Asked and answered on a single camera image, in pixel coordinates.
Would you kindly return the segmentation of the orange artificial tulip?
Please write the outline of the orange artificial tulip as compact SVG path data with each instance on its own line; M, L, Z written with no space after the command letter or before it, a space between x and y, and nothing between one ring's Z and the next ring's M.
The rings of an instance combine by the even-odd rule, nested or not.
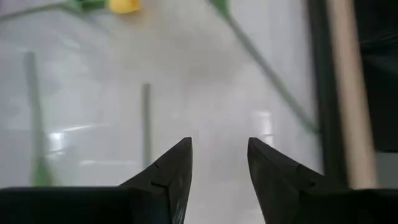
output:
M230 29L233 31L238 42L242 45L247 54L259 65L264 76L266 76L279 96L285 101L287 106L295 115L297 121L308 132L319 134L320 128L306 114L294 95L289 91L283 83L277 72L271 67L269 62L260 54L251 42L250 38L244 33L242 28L236 22L229 11L229 0L207 0L218 12L218 14L226 21Z
M30 105L30 130L32 138L32 186L52 186L54 179L45 156L49 142L44 129L44 120L40 102L39 79L35 53L24 54L24 73Z

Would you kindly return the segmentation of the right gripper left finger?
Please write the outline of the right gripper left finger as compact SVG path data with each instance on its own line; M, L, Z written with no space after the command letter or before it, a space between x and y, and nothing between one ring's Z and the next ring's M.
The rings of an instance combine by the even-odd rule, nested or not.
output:
M185 137L123 182L132 197L132 224L184 224L192 167L192 138Z

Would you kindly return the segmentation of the yellow artificial tulip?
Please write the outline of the yellow artificial tulip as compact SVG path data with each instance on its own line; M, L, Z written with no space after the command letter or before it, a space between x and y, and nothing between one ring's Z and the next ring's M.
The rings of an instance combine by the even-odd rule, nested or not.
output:
M140 8L140 0L0 0L0 22L57 9L79 15L97 10L127 14Z

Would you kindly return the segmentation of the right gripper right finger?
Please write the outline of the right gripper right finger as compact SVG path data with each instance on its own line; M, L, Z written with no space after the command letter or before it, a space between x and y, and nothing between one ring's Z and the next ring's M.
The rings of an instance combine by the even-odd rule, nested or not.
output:
M351 224L332 196L344 187L258 138L248 140L251 181L266 224Z

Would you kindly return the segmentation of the black speaker box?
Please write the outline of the black speaker box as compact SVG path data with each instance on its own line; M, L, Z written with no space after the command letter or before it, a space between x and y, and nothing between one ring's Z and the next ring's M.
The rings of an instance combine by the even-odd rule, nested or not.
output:
M374 147L398 152L398 0L354 0Z

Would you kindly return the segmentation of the black table frame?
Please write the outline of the black table frame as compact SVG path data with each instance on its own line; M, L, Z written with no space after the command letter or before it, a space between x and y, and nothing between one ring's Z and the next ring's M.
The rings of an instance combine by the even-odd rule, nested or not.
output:
M345 147L326 0L306 0L306 3L312 43L323 170L327 177L347 187Z

